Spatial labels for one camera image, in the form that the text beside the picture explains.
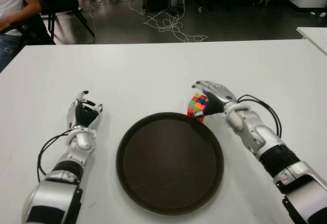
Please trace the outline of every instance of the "table surface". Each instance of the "table surface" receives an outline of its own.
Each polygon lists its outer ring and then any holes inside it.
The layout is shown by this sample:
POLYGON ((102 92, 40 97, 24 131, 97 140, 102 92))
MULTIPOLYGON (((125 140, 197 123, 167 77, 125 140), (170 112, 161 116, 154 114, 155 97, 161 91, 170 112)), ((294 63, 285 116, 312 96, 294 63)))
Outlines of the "table surface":
POLYGON ((296 29, 302 36, 313 43, 319 50, 327 55, 327 28, 303 28, 296 29))
MULTIPOLYGON (((292 223, 271 177, 221 115, 204 123, 218 138, 225 161, 214 198, 196 212, 159 216, 132 202, 120 186, 115 157, 125 132, 157 112, 186 113, 196 80, 253 94, 279 115, 284 142, 327 179, 327 57, 307 40, 134 45, 27 46, 0 74, 0 214, 20 223, 21 209, 37 184, 42 145, 66 130, 77 93, 102 103, 97 148, 90 158, 78 223, 292 223)), ((269 113, 252 105, 274 127, 269 113)), ((52 169, 64 140, 44 154, 52 169)))

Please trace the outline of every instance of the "jeans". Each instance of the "jeans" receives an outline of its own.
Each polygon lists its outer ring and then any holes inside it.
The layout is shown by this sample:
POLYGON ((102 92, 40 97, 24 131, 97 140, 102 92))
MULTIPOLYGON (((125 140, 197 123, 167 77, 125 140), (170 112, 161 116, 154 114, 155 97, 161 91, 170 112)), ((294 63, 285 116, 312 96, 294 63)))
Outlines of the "jeans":
POLYGON ((19 36, 0 34, 0 72, 14 58, 19 39, 19 36))

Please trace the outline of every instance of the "black cable bundle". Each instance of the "black cable bundle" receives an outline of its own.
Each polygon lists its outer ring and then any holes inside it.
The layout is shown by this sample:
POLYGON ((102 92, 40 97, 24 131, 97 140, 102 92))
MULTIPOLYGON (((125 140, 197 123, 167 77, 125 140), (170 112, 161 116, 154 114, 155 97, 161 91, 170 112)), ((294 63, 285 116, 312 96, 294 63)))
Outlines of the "black cable bundle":
POLYGON ((41 171, 41 173, 42 173, 43 175, 46 175, 45 171, 43 170, 43 168, 42 168, 42 166, 41 166, 41 159, 42 159, 42 155, 43 155, 43 153, 45 152, 45 150, 47 150, 47 149, 49 148, 49 146, 51 146, 51 145, 52 145, 56 140, 58 140, 60 137, 62 137, 62 136, 67 136, 67 135, 68 135, 67 133, 70 132, 70 131, 73 131, 73 130, 75 130, 75 129, 71 129, 71 130, 65 131, 64 133, 62 133, 62 134, 60 134, 60 135, 57 135, 57 136, 51 138, 49 141, 47 141, 47 142, 43 145, 43 147, 42 147, 42 149, 41 149, 41 151, 40 151, 40 153, 39 153, 39 155, 38 155, 38 157, 37 157, 37 180, 38 180, 38 182, 40 182, 40 172, 39 172, 39 171, 41 171))
POLYGON ((276 112, 268 104, 266 104, 262 100, 256 98, 255 96, 249 95, 249 94, 243 95, 243 96, 241 96, 237 100, 237 103, 241 103, 241 102, 255 102, 255 103, 259 103, 261 106, 263 106, 264 108, 266 108, 270 112, 270 114, 272 115, 272 117, 275 120, 275 124, 276 124, 276 135, 279 138, 282 137, 282 124, 281 124, 281 121, 279 120, 276 112))

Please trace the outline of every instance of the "white cable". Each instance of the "white cable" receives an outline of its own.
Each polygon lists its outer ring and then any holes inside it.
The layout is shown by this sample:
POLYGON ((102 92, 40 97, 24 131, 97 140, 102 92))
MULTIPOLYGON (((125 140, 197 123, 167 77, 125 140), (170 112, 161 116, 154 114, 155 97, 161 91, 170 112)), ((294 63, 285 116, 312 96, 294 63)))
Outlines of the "white cable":
POLYGON ((205 36, 205 35, 187 35, 181 31, 181 28, 183 28, 183 23, 181 23, 180 20, 185 15, 185 0, 183 0, 183 14, 181 17, 179 17, 179 15, 172 16, 165 10, 160 11, 155 16, 151 17, 148 15, 145 15, 144 11, 140 11, 140 10, 132 8, 130 6, 130 4, 128 6, 131 10, 137 12, 139 15, 149 18, 149 20, 145 21, 143 24, 146 24, 154 29, 157 29, 158 32, 172 32, 178 40, 180 40, 184 43, 189 42, 190 41, 189 38, 193 39, 193 41, 195 41, 195 42, 202 42, 203 40, 208 38, 208 36, 205 36), (155 19, 156 17, 158 17, 160 15, 165 15, 168 17, 168 18, 165 18, 164 20, 162 20, 163 26, 161 26, 158 23, 158 21, 155 19))

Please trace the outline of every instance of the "robotic hand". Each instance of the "robotic hand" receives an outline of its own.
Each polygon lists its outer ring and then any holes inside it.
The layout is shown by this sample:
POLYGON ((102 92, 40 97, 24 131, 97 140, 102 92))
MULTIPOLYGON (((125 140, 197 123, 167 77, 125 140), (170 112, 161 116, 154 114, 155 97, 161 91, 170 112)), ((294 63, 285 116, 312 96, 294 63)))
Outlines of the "robotic hand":
POLYGON ((227 88, 209 81, 198 81, 192 87, 209 98, 206 109, 195 116, 225 113, 233 131, 285 194, 283 204, 294 223, 326 223, 327 183, 306 162, 300 161, 249 106, 238 103, 227 88))
POLYGON ((68 111, 69 130, 67 152, 27 198, 22 212, 22 223, 76 223, 81 207, 82 189, 79 188, 85 164, 95 149, 95 125, 102 105, 85 100, 81 92, 68 111))

